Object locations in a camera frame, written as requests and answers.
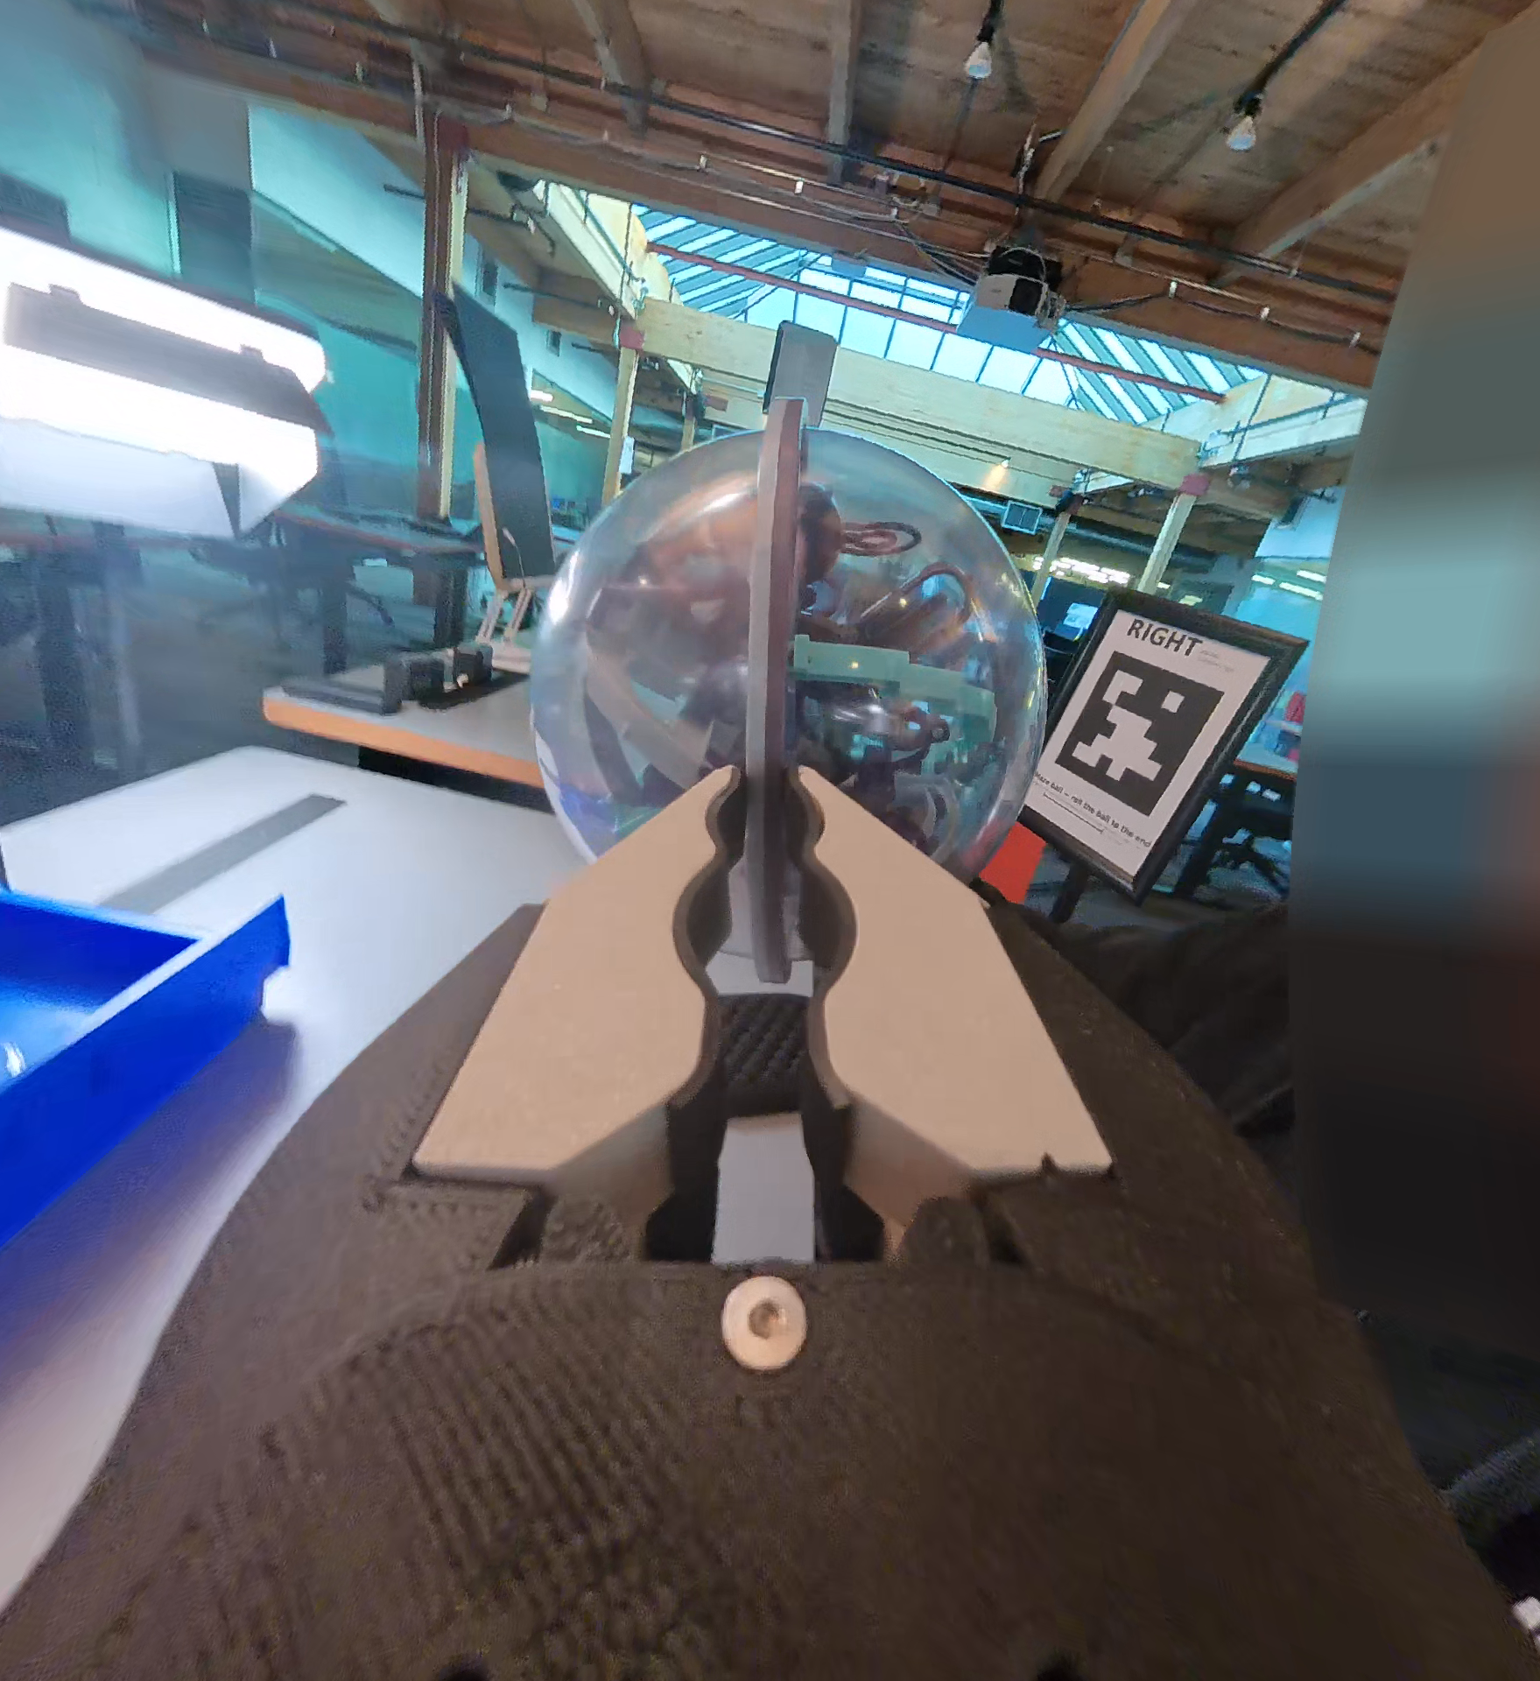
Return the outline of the white light panel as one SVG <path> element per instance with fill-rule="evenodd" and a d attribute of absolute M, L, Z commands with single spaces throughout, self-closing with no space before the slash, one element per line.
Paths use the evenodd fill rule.
<path fill-rule="evenodd" d="M 248 536 L 317 476 L 317 336 L 0 220 L 0 511 Z"/>

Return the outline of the black monitor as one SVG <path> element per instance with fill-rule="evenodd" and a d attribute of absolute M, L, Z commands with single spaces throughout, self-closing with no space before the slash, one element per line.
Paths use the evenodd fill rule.
<path fill-rule="evenodd" d="M 439 312 L 481 433 L 485 557 L 503 584 L 550 578 L 550 501 L 519 338 L 467 294 L 451 294 Z"/>

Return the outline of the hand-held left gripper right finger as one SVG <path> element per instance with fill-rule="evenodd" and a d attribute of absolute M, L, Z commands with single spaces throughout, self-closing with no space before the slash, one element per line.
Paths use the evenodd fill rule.
<path fill-rule="evenodd" d="M 799 1096 L 819 1254 L 882 1254 L 935 1202 L 1114 1159 L 987 905 L 815 771 L 794 772 Z"/>

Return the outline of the blue plastic bin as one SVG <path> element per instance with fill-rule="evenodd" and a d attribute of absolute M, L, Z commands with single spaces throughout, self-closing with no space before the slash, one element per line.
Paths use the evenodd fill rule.
<path fill-rule="evenodd" d="M 289 960 L 278 898 L 190 937 L 0 884 L 0 1251 L 254 1021 Z"/>

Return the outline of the long wooden table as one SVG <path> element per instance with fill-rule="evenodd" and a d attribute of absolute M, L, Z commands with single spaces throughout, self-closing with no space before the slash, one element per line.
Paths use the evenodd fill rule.
<path fill-rule="evenodd" d="M 375 665 L 330 679 L 285 679 L 261 695 L 262 719 L 315 744 L 349 748 L 356 767 L 499 799 L 543 795 L 529 730 L 527 677 L 496 675 L 460 704 L 404 702 L 390 714 L 342 705 L 342 691 L 381 695 Z"/>

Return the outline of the clear plastic maze ball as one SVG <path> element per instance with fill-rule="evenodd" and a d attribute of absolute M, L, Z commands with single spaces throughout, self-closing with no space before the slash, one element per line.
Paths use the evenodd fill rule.
<path fill-rule="evenodd" d="M 584 531 L 529 679 L 536 767 L 594 862 L 718 769 L 780 691 L 812 769 L 960 884 L 1025 808 L 1047 677 L 1020 575 L 946 481 L 845 432 L 738 432 L 639 476 Z"/>

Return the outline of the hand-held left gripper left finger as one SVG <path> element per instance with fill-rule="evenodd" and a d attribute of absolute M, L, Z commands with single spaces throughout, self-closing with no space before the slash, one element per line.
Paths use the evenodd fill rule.
<path fill-rule="evenodd" d="M 745 785 L 720 769 L 552 894 L 411 1159 L 425 1180 L 605 1205 L 674 1191 L 670 1119 L 716 1067 Z"/>

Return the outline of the black and white marker tag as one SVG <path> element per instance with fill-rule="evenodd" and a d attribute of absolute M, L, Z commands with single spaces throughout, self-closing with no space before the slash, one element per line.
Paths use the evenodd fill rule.
<path fill-rule="evenodd" d="M 1103 592 L 1054 688 L 1022 825 L 1142 901 L 1304 652 L 1257 624 Z"/>

